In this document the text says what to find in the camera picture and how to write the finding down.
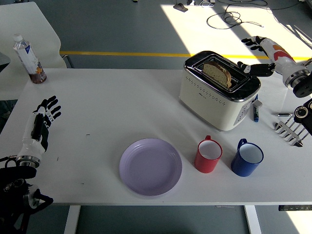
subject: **table leg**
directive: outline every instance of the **table leg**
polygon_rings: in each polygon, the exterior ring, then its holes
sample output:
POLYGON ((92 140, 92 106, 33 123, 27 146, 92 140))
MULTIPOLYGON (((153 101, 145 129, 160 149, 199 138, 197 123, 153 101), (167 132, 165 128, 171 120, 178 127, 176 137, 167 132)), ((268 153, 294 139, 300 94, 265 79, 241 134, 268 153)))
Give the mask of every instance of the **table leg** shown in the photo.
POLYGON ((261 234, 260 224, 258 221, 257 212, 255 206, 244 206, 245 214, 248 222, 249 233, 250 234, 261 234))
POLYGON ((64 234, 75 234, 81 206, 70 206, 64 234))

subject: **blue mug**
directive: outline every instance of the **blue mug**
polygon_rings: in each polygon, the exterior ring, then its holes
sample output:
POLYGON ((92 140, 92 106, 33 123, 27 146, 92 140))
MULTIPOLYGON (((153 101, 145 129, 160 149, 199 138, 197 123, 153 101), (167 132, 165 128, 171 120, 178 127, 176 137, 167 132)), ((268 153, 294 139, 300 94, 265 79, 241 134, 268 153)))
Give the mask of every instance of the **blue mug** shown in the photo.
POLYGON ((259 146, 241 139, 238 143, 235 158, 231 163, 232 171, 238 176, 249 176, 263 160, 259 146))

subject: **toaster vent hole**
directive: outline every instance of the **toaster vent hole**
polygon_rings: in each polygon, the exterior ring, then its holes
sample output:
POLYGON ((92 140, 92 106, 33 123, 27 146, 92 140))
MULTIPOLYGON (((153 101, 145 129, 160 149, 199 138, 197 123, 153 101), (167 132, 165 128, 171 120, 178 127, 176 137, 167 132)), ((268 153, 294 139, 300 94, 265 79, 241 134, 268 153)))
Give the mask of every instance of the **toaster vent hole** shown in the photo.
POLYGON ((222 104, 223 106, 225 106, 225 102, 222 102, 221 100, 219 100, 217 97, 213 96, 211 93, 209 93, 209 91, 205 91, 205 89, 203 89, 202 87, 199 86, 199 84, 197 84, 196 82, 192 81, 190 78, 186 77, 186 79, 194 85, 194 87, 197 87, 197 89, 199 89, 200 91, 202 91, 203 93, 205 93, 206 95, 208 95, 210 98, 212 98, 215 101, 218 101, 220 104, 222 104))

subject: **mug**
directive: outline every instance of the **mug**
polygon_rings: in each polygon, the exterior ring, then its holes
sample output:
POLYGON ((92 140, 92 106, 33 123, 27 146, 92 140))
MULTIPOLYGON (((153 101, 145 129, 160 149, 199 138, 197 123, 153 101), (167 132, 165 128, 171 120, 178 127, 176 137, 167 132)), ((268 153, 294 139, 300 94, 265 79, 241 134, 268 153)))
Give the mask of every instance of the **mug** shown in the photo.
POLYGON ((197 147, 195 168, 202 173, 212 172, 222 155, 222 147, 211 136, 201 141, 197 147))
POLYGON ((256 144, 241 139, 235 158, 231 163, 232 171, 238 176, 249 176, 263 160, 263 152, 256 144))

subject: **water bottle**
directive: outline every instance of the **water bottle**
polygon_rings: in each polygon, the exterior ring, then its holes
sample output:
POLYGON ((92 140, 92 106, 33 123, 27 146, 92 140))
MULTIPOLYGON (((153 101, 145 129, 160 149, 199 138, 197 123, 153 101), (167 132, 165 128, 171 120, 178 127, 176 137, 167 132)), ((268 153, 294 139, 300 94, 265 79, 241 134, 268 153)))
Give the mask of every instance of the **water bottle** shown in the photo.
POLYGON ((35 84, 43 83, 47 79, 47 75, 44 73, 31 44, 24 40, 20 34, 14 34, 13 39, 15 41, 13 49, 26 69, 30 80, 35 84))

